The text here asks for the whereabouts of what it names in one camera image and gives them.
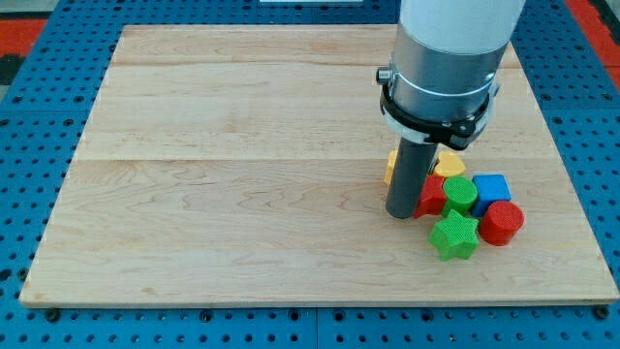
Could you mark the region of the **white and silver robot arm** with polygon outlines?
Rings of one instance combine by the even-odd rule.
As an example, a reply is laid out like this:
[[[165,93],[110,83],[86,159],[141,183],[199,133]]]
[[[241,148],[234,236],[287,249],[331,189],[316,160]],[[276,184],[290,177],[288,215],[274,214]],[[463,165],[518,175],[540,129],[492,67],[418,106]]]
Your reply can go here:
[[[387,125],[417,144],[462,150],[483,131],[523,0],[403,0],[389,64],[377,72]]]

